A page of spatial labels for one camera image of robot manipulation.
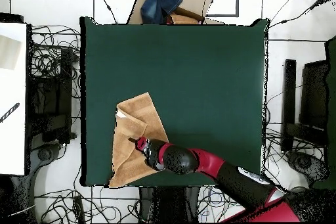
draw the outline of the green tabletop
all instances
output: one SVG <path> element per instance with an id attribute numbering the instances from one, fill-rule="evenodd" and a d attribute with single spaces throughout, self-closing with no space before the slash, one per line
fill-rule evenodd
<path id="1" fill-rule="evenodd" d="M 145 92 L 171 143 L 259 173 L 267 24 L 96 25 L 81 18 L 82 184 L 108 183 L 116 105 Z M 200 173 L 162 171 L 130 185 L 212 184 Z"/>

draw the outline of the black border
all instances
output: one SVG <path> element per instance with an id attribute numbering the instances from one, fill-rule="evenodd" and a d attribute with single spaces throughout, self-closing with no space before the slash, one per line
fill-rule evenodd
<path id="1" fill-rule="evenodd" d="M 79 178 L 79 183 L 82 187 L 87 187 L 87 88 L 86 74 L 85 74 L 85 55 L 86 55 L 86 34 L 87 29 L 85 27 L 85 17 L 79 18 L 79 26 L 81 28 L 81 50 L 79 57 L 79 72 L 81 74 L 81 177 Z"/>
<path id="2" fill-rule="evenodd" d="M 0 12 L 0 22 L 1 23 L 20 23 L 26 24 L 26 99 L 25 99 L 25 137 L 24 137 L 24 175 L 29 175 L 30 173 L 30 142 L 31 137 L 30 133 L 30 64 L 32 63 L 32 51 L 33 51 L 33 37 L 32 37 L 32 25 L 24 23 L 24 17 L 18 14 L 2 13 Z M 17 175 L 8 175 L 0 174 L 0 176 L 15 176 Z"/>

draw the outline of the folded cloth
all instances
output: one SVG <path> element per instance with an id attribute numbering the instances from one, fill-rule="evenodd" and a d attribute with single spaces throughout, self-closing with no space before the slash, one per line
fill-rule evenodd
<path id="1" fill-rule="evenodd" d="M 195 18 L 187 17 L 184 15 L 177 15 L 175 13 L 172 13 L 170 15 L 171 20 L 173 21 L 174 25 L 189 25 L 189 24 L 195 24 L 198 25 L 199 22 Z"/>
<path id="2" fill-rule="evenodd" d="M 149 93 L 117 104 L 112 152 L 110 187 L 122 187 L 158 171 L 145 164 L 144 155 L 135 149 L 129 137 L 167 141 L 168 138 Z"/>
<path id="3" fill-rule="evenodd" d="M 169 15 L 181 3 L 182 0 L 145 0 L 140 10 L 143 24 L 164 23 L 162 12 Z"/>

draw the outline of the cardboard box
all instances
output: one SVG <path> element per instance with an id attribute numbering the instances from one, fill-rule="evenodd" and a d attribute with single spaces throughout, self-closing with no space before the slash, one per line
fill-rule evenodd
<path id="1" fill-rule="evenodd" d="M 142 24 L 142 17 L 140 10 L 144 2 L 145 0 L 135 0 L 132 12 L 127 21 L 128 24 Z M 188 17 L 192 17 L 198 21 L 204 21 L 205 19 L 208 21 L 210 19 L 205 18 L 205 15 L 207 14 L 211 2 L 212 0 L 182 0 L 182 3 L 174 11 L 174 13 L 178 15 L 185 15 Z"/>

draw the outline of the tangled wires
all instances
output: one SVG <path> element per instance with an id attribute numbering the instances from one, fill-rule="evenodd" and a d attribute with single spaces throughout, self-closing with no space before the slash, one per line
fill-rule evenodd
<path id="1" fill-rule="evenodd" d="M 74 29 L 71 29 L 66 26 L 57 26 L 66 28 L 57 32 L 51 32 L 51 27 L 56 26 L 37 26 L 33 27 L 33 36 L 34 39 L 41 39 L 39 43 L 33 43 L 33 58 L 31 63 L 30 74 L 32 78 L 42 77 L 42 78 L 56 78 L 57 80 L 62 80 L 62 76 L 66 76 L 66 79 L 69 77 L 75 84 L 75 88 L 72 88 L 75 91 L 75 94 L 72 94 L 72 97 L 75 99 L 80 99 L 78 93 L 79 85 L 79 68 L 72 66 L 72 74 L 69 75 L 69 72 L 65 71 L 61 66 L 61 50 L 62 49 L 71 49 L 72 50 L 72 62 L 79 62 L 79 42 L 80 39 L 78 36 L 80 33 Z M 40 32 L 43 29 L 47 29 L 47 32 Z M 75 39 L 71 42 L 59 41 L 59 36 L 71 36 L 74 35 Z"/>
<path id="2" fill-rule="evenodd" d="M 234 206 L 240 205 L 216 187 L 208 185 L 203 190 L 202 199 L 198 201 L 198 220 L 201 223 L 220 222 L 225 219 L 227 211 Z"/>
<path id="3" fill-rule="evenodd" d="M 93 201 L 92 195 L 91 198 L 85 198 L 75 187 L 75 182 L 79 176 L 81 166 L 79 167 L 78 173 L 73 181 L 73 189 L 64 189 L 55 192 L 46 193 L 43 195 L 36 196 L 35 198 L 52 198 L 54 199 L 53 203 L 49 205 L 46 212 L 41 216 L 41 223 L 58 223 L 58 224 L 77 224 L 79 223 L 79 217 L 81 214 L 85 216 L 85 223 L 92 223 L 93 218 L 101 216 L 106 223 L 122 223 L 126 217 L 132 215 L 142 222 L 146 222 L 143 219 L 139 212 L 138 207 L 140 204 L 140 199 L 135 199 L 133 205 L 128 205 L 128 212 L 126 215 L 122 216 L 119 208 L 115 206 L 103 206 L 101 192 L 104 187 L 101 188 L 99 193 L 99 202 L 97 204 Z M 89 204 L 91 207 L 85 210 L 81 207 L 78 202 L 75 201 L 76 196 L 80 197 L 83 203 Z M 112 216 L 107 216 L 108 210 L 112 212 Z M 47 221 L 47 216 L 49 214 L 56 214 L 56 219 Z"/>

